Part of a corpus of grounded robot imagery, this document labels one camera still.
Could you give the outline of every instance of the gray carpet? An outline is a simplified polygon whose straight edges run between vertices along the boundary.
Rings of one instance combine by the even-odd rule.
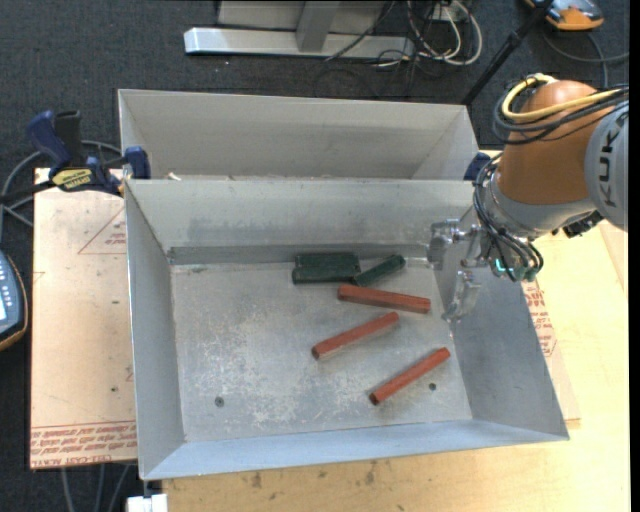
[[[398,2],[378,27],[379,34],[405,34],[404,2]],[[630,1],[600,2],[605,23],[589,39],[585,33],[557,34],[539,23],[507,58],[470,105],[476,137],[483,148],[499,148],[491,132],[494,103],[506,84],[532,72],[587,82],[595,87],[629,81],[629,61],[598,63],[570,59],[555,44],[582,59],[629,51]],[[498,54],[510,34],[531,11],[522,0],[473,2],[482,27],[484,48],[471,66],[451,69],[426,63],[381,72],[348,59],[260,56],[186,56],[183,33],[215,22],[210,1],[151,0],[0,0],[0,183],[34,150],[25,135],[38,112],[80,110],[85,139],[118,144],[116,91],[119,88],[234,92],[301,97],[369,98],[388,101],[460,103]],[[21,176],[16,189],[29,185]],[[21,209],[26,217],[31,206]],[[6,219],[2,249],[16,262],[31,289],[32,232]],[[0,512],[63,511],[65,497],[59,471],[28,468],[30,336],[0,352]],[[108,503],[123,466],[106,468]],[[76,510],[92,510],[98,467],[68,472]],[[135,468],[125,474],[116,499],[140,494]]]

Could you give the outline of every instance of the metal stand base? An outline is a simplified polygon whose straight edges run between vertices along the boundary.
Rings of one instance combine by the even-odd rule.
[[[300,51],[296,32],[228,28],[192,28],[184,34],[185,51],[191,55],[254,54],[299,57],[330,57],[351,44],[357,36],[327,34],[322,49]],[[367,36],[341,58],[394,60],[411,54],[413,44],[405,37]]]

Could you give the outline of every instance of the orange object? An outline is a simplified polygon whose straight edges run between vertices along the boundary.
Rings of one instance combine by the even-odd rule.
[[[556,80],[541,86],[522,106],[531,112],[552,105],[584,98],[597,92],[593,87],[573,80]],[[573,109],[553,114],[545,122],[565,117]],[[562,124],[551,135],[529,144],[510,144],[500,158],[497,183],[500,191],[524,204],[563,204],[589,197],[584,177],[584,155],[597,121],[613,107],[589,114],[579,121]],[[513,132],[509,140],[518,142],[523,135]]]
[[[451,352],[449,352],[447,348],[439,348],[431,355],[414,364],[406,372],[401,373],[380,386],[369,395],[369,400],[371,400],[373,405],[378,405],[405,386],[422,377],[428,371],[433,370],[436,366],[449,359],[450,356]]]
[[[338,288],[338,299],[413,313],[428,313],[431,310],[431,300],[424,297],[385,292],[351,284],[343,284]]]
[[[371,320],[365,324],[359,325],[358,327],[354,327],[353,329],[338,334],[337,336],[317,343],[311,349],[311,354],[313,354],[313,357],[316,359],[327,357],[351,343],[361,341],[362,339],[374,334],[381,334],[386,328],[395,325],[399,319],[400,317],[395,311],[393,313],[387,313],[386,315],[382,315],[381,317]]]

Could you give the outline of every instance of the yellow label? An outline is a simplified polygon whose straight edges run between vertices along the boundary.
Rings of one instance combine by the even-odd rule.
[[[72,189],[91,183],[91,169],[63,169],[51,181],[59,187]]]

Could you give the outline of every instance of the white cable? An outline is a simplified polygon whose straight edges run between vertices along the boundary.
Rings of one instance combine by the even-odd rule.
[[[444,12],[447,15],[447,18],[449,18],[448,23],[451,25],[451,28],[453,29],[456,36],[456,49],[453,51],[446,50],[445,52],[438,53],[433,48],[431,48],[431,46],[429,46],[429,44],[422,37],[422,34],[418,30],[418,27],[416,27],[416,24],[413,21],[413,16],[411,16],[411,0],[407,0],[407,17],[409,19],[409,25],[413,30],[414,34],[416,35],[416,37],[422,42],[422,45],[429,52],[428,54],[421,53],[423,57],[428,57],[436,60],[447,60],[448,58],[452,58],[455,55],[457,55],[460,52],[460,49],[462,48],[462,39],[460,37],[460,31],[458,30],[458,27],[453,21],[453,18],[449,13],[449,9],[445,7]]]
[[[469,19],[469,21],[471,22],[471,25],[474,28],[478,41],[476,43],[476,53],[473,54],[469,59],[465,59],[465,60],[445,59],[445,62],[453,66],[468,66],[469,64],[473,64],[476,60],[478,60],[478,58],[480,57],[480,54],[482,53],[482,45],[483,45],[482,30],[480,30],[480,25],[478,24],[475,16],[471,14],[464,5],[462,5],[458,0],[455,0],[454,4],[456,4],[458,8],[462,9],[467,15],[467,18]]]
[[[455,56],[460,52],[460,49],[462,47],[462,44],[461,44],[462,37],[460,35],[460,32],[458,31],[457,25],[455,24],[455,22],[453,21],[453,18],[451,17],[448,7],[444,8],[444,12],[449,18],[449,23],[453,27],[453,30],[456,34],[456,41],[457,41],[457,47],[453,51],[447,50],[442,53],[437,53],[433,50],[433,48],[431,48],[427,44],[427,42],[422,38],[420,31],[416,27],[413,21],[413,18],[411,16],[411,1],[407,0],[409,25],[411,26],[411,29],[414,31],[416,36],[420,39],[424,47],[430,52],[430,53],[419,52],[419,55],[421,57],[424,57],[427,59],[433,59],[433,60],[441,60],[442,62],[445,62],[446,64],[451,64],[452,66],[468,66],[469,64],[473,64],[475,61],[477,61],[478,58],[480,57],[480,54],[482,53],[482,46],[483,46],[482,30],[480,29],[480,25],[478,24],[478,21],[476,20],[475,16],[473,16],[473,14],[471,14],[469,10],[462,3],[460,3],[458,0],[454,0],[453,5],[455,5],[458,9],[462,10],[466,14],[467,19],[471,23],[477,38],[476,51],[468,59],[464,59],[464,60],[455,59]]]

